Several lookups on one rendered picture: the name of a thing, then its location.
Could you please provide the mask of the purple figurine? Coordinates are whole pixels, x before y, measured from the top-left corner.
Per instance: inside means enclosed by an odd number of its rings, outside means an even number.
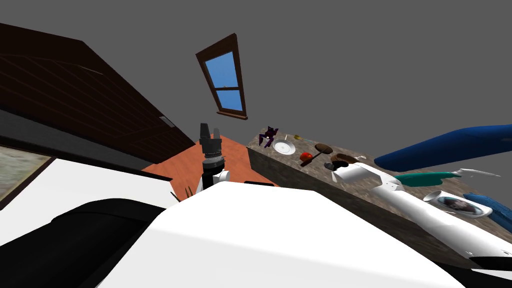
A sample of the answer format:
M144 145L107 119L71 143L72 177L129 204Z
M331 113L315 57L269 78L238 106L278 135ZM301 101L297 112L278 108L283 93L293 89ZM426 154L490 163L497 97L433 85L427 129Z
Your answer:
M270 126L267 127L267 130L263 134L259 134L258 136L258 144L261 145L264 140L266 140L266 144L264 148L269 147L273 141L274 137L277 135L279 129L278 128L272 128Z

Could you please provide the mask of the dark brown wall cabinet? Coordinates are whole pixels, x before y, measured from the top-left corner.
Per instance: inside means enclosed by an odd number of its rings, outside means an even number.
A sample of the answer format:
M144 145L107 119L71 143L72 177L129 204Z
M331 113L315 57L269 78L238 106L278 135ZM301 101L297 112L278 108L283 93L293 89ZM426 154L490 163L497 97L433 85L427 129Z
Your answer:
M0 110L151 164L194 146L83 41L4 23Z

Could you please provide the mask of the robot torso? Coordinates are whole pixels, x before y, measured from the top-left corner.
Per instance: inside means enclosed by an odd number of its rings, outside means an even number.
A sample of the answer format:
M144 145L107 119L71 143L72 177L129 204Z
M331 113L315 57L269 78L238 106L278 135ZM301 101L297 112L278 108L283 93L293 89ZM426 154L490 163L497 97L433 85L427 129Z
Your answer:
M465 288L319 193L221 182L166 209L98 288Z

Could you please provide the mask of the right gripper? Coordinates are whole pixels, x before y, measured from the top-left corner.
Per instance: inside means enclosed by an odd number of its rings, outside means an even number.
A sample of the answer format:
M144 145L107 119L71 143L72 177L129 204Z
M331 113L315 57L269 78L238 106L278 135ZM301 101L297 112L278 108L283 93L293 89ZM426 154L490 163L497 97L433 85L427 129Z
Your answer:
M325 162L324 167L329 171L336 171L339 168L346 168L349 166L349 163L344 160L334 160L331 162Z

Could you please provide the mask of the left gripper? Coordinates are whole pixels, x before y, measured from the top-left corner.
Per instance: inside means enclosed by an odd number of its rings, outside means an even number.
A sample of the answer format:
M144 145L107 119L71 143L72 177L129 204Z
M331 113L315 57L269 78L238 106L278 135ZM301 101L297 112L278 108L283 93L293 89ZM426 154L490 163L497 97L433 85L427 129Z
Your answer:
M213 138L211 138L209 125L207 123L201 123L199 144L205 156L222 155L222 140L218 128L213 129Z

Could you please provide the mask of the brown framed window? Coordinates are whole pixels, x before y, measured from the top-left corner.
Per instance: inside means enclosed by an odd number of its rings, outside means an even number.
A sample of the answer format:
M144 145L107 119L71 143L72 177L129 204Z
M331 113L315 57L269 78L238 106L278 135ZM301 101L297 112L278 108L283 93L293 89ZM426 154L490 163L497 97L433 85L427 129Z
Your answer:
M235 33L195 54L217 114L247 120L238 37Z

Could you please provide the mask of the white printed mug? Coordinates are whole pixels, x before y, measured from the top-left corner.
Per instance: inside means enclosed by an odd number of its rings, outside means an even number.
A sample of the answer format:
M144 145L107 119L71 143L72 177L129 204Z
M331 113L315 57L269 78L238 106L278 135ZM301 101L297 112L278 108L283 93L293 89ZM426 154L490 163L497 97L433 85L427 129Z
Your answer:
M447 212L470 219L488 217L493 213L493 209L488 206L478 204L442 190L436 190L427 194L423 198L423 201L440 209L445 209Z

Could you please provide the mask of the white plate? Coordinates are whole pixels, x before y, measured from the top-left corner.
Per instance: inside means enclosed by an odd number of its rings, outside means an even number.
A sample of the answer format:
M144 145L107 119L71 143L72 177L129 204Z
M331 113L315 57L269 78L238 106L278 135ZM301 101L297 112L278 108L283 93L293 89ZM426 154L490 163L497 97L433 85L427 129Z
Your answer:
M292 155L296 152L295 145L286 139L275 139L272 143L274 150L283 155Z

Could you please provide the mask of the large blue curved object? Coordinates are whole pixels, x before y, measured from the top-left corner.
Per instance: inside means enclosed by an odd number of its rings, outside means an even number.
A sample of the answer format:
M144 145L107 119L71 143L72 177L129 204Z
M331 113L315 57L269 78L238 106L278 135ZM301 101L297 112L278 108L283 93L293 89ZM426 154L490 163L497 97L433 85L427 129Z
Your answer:
M419 170L512 151L512 124L453 130L377 157L374 163L394 172Z

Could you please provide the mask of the blue ribbed object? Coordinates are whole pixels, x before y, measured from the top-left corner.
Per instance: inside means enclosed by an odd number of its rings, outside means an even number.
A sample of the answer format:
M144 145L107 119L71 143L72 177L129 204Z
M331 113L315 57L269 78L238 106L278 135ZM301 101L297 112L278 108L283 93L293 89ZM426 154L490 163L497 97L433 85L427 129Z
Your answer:
M463 197L469 201L491 208L492 213L488 217L512 234L512 209L486 195L465 193Z

